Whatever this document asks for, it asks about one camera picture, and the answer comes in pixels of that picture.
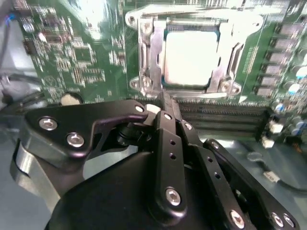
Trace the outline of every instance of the cpu socket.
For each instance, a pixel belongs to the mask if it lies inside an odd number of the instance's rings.
[[[251,11],[155,4],[128,12],[125,21],[138,31],[139,76],[130,86],[179,98],[239,94],[236,72],[246,39],[263,25]]]

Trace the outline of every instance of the surface mount component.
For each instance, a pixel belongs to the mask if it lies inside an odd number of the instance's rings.
[[[295,39],[273,39],[271,46],[275,49],[291,51],[296,48],[298,41]]]
[[[270,97],[273,92],[272,88],[259,87],[256,89],[256,95]]]
[[[291,53],[273,53],[273,52],[269,52],[267,54],[266,58],[267,58],[267,60],[269,62],[285,64],[285,63],[287,63],[290,60],[291,56],[292,56]]]
[[[288,37],[296,37],[300,35],[303,30],[304,26],[301,23],[288,23],[277,27],[277,32],[280,35],[285,35]]]
[[[251,13],[246,20],[237,10],[200,11],[198,20],[173,17],[192,9],[198,7],[149,5],[126,14],[139,37],[139,76],[130,85],[143,95],[166,90],[182,98],[219,98],[241,92],[235,80],[244,44],[263,17]]]
[[[280,75],[283,71],[283,66],[280,65],[264,65],[262,66],[262,70],[265,74],[270,75]]]
[[[273,76],[273,77],[263,76],[263,77],[259,78],[261,85],[268,85],[268,86],[274,86],[276,84],[277,80],[278,80],[278,77],[276,77],[276,76]]]

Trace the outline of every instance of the white connector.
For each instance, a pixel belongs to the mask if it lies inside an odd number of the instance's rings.
[[[273,140],[271,140],[271,139],[268,139],[266,136],[263,136],[262,140],[261,140],[261,143],[262,143],[262,146],[265,149],[269,149],[269,148],[273,147],[275,142]]]
[[[271,133],[281,133],[283,129],[283,125],[276,123],[274,121],[270,121],[270,132]]]

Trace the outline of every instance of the motherboard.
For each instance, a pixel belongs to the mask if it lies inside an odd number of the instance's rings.
[[[146,102],[167,91],[198,130],[259,129],[266,146],[304,133],[305,0],[15,0],[15,8],[50,104]]]

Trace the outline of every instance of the integrated circuit chip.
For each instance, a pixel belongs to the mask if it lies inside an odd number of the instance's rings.
[[[270,75],[279,75],[283,70],[281,66],[271,66],[271,65],[264,66],[263,69],[264,73]]]
[[[279,34],[286,36],[295,36],[302,33],[304,27],[300,23],[283,24],[279,27]]]
[[[291,58],[290,53],[268,53],[267,60],[274,63],[286,63]]]
[[[276,49],[291,50],[297,45],[294,39],[274,39],[271,45]]]
[[[75,56],[77,62],[92,62],[92,51],[87,46],[75,48]]]
[[[277,77],[260,77],[261,85],[274,86],[276,84]]]
[[[270,97],[272,95],[273,90],[271,88],[259,87],[256,89],[257,96],[265,96]]]
[[[218,64],[217,45],[215,32],[169,33],[165,48],[165,82],[180,85],[207,85],[213,69]]]

